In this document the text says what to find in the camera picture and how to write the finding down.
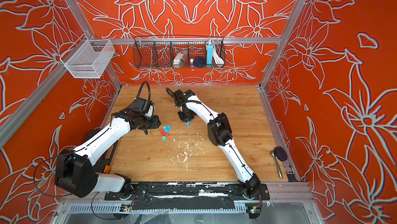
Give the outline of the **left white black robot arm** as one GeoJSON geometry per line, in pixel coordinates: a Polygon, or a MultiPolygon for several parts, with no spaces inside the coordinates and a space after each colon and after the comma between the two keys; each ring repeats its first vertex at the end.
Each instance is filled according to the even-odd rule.
{"type": "Polygon", "coordinates": [[[161,125],[155,115],[155,104],[151,96],[141,98],[143,88],[150,88],[144,81],[133,102],[112,114],[111,122],[86,142],[73,150],[60,152],[56,158],[54,183],[57,187],[79,198],[90,193],[116,193],[122,199],[133,195],[131,179],[121,174],[96,172],[94,167],[101,156],[130,131],[140,130],[148,134],[161,125]]]}

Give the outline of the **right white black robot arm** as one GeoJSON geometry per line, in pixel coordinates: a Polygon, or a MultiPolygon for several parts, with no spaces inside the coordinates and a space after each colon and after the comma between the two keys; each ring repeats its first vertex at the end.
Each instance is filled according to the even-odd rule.
{"type": "Polygon", "coordinates": [[[227,115],[210,109],[191,90],[173,92],[170,88],[166,88],[166,92],[173,98],[175,106],[180,109],[178,116],[181,121],[188,123],[198,116],[207,124],[209,140],[225,154],[232,165],[243,195],[248,199],[261,197],[263,195],[261,181],[239,152],[227,115]]]}

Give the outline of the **cluster of coloured stamp caps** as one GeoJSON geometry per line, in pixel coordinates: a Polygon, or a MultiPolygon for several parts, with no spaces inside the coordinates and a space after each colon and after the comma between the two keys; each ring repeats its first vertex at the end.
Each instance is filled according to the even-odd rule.
{"type": "Polygon", "coordinates": [[[167,137],[170,135],[171,126],[163,126],[160,128],[159,132],[161,135],[161,139],[165,141],[167,137]]]}

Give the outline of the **dark blue round object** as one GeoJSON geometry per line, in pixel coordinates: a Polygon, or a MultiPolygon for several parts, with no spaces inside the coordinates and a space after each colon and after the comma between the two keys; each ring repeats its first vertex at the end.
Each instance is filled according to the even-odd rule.
{"type": "Polygon", "coordinates": [[[206,67],[206,59],[198,56],[193,59],[193,66],[197,68],[205,68],[206,67]]]}

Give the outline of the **silver pouch in basket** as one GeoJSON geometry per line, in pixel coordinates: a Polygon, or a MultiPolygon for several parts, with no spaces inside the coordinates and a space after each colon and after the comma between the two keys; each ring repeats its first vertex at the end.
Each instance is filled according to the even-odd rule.
{"type": "Polygon", "coordinates": [[[173,60],[173,68],[182,68],[187,60],[188,52],[181,51],[179,52],[173,60]]]}

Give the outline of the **light blue box in basket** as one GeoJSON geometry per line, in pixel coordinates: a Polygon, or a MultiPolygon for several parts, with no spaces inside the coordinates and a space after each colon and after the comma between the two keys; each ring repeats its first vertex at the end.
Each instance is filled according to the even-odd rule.
{"type": "Polygon", "coordinates": [[[207,68],[212,68],[213,53],[214,53],[214,45],[213,45],[213,43],[208,43],[207,44],[207,54],[206,54],[206,67],[207,68]]]}

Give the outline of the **metal spoon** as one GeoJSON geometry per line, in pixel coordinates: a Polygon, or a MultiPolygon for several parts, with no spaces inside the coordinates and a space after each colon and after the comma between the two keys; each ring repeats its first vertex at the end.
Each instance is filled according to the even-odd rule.
{"type": "Polygon", "coordinates": [[[276,165],[276,169],[277,169],[279,178],[280,178],[280,179],[283,179],[282,171],[281,171],[280,165],[279,165],[279,163],[278,163],[278,161],[277,161],[277,159],[276,159],[275,151],[274,151],[274,150],[271,150],[271,151],[270,151],[270,155],[272,156],[272,158],[273,158],[273,160],[274,160],[274,162],[275,162],[275,165],[276,165]]]}

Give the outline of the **dark blue round pad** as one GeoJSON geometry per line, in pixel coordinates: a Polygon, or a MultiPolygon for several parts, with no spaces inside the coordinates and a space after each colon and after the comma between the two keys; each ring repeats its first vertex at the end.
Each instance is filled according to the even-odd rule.
{"type": "Polygon", "coordinates": [[[277,146],[274,149],[276,158],[281,162],[286,162],[288,160],[288,155],[285,149],[281,146],[277,146]]]}

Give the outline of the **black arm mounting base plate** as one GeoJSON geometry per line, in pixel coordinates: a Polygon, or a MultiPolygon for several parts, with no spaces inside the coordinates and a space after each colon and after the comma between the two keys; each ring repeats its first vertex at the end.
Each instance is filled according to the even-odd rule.
{"type": "Polygon", "coordinates": [[[248,195],[239,183],[230,182],[140,182],[122,198],[106,193],[104,200],[123,204],[132,211],[237,212],[258,211],[270,200],[267,185],[248,195]]]}

